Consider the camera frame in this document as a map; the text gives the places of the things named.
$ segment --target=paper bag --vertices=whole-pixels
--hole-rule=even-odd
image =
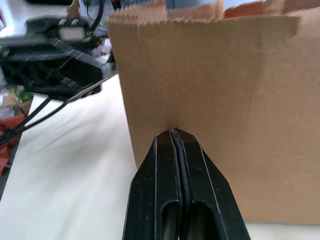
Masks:
[[[107,20],[136,164],[165,130],[195,135],[246,222],[320,224],[320,8],[291,3]]]

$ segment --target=black cable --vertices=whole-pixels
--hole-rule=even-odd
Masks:
[[[33,119],[48,103],[51,101],[50,97],[47,97],[29,116],[27,116],[22,122],[20,122],[15,127],[11,128],[12,131],[16,131],[22,128],[26,123]]]
[[[104,14],[104,5],[105,5],[104,0],[99,0],[99,12],[98,12],[98,15],[96,16],[93,24],[91,25],[88,32],[86,33],[87,37],[92,35],[96,31],[96,29],[102,19],[102,16]]]
[[[50,86],[50,87],[29,87],[28,91],[35,92],[38,94],[44,95],[56,95],[56,96],[63,96],[63,95],[73,95],[79,91],[78,88],[66,88],[65,86]]]
[[[98,82],[96,82],[95,84],[86,87],[85,89],[83,89],[82,91],[80,91],[79,93],[77,93],[76,95],[74,95],[73,97],[69,98],[68,100],[64,101],[60,106],[58,106],[55,110],[53,110],[52,112],[48,113],[47,115],[43,116],[42,118],[38,119],[37,121],[29,124],[28,126],[25,127],[14,127],[11,129],[6,129],[3,133],[3,135],[0,137],[0,145],[4,144],[8,141],[10,141],[11,139],[17,137],[19,134],[21,134],[22,132],[42,123],[43,121],[47,120],[48,118],[52,117],[54,114],[56,114],[57,112],[59,112],[61,109],[63,109],[67,104],[72,103],[78,99],[80,99],[81,97],[90,94],[95,88],[99,87],[103,82],[105,82],[107,80],[107,78],[104,78]],[[44,100],[41,105],[39,105],[32,113],[31,115],[28,117],[28,121],[30,121],[36,114],[38,114],[38,112],[40,112],[41,109],[43,109],[45,107],[45,105],[47,105],[49,103],[49,101],[51,100],[51,98],[47,98],[46,100]]]

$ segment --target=table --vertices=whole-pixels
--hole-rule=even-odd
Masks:
[[[102,87],[23,133],[0,202],[0,239],[122,239],[136,165],[118,75]],[[31,110],[44,99],[35,96]],[[252,240],[320,239],[319,226],[247,227]]]

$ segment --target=black device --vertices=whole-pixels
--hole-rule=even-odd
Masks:
[[[123,240],[249,240],[218,168],[180,129],[157,136],[131,182]]]
[[[79,98],[100,91],[116,73],[115,63],[100,63],[88,53],[97,46],[94,32],[101,21],[103,0],[91,26],[80,18],[44,16],[26,22],[25,36],[0,38],[0,66],[7,84],[47,95],[47,99],[17,126],[5,129],[0,145],[45,121]],[[63,103],[26,125],[52,99]]]

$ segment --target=red object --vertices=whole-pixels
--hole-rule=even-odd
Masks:
[[[21,123],[24,119],[25,119],[25,115],[20,114],[18,116],[14,116],[11,118],[0,120],[0,131],[3,132],[4,129],[13,128],[13,127],[17,126],[19,123]],[[0,145],[0,149],[2,149],[3,147],[12,146],[12,145],[16,144],[17,141],[20,139],[20,137],[21,137],[21,134],[19,134],[19,136],[16,136],[15,138],[10,140],[9,142]]]
[[[4,158],[4,159],[9,158],[9,148],[7,146],[0,148],[0,158]]]
[[[7,169],[7,167],[3,166],[3,164],[8,164],[8,163],[9,163],[8,158],[0,157],[0,176],[2,176]]]

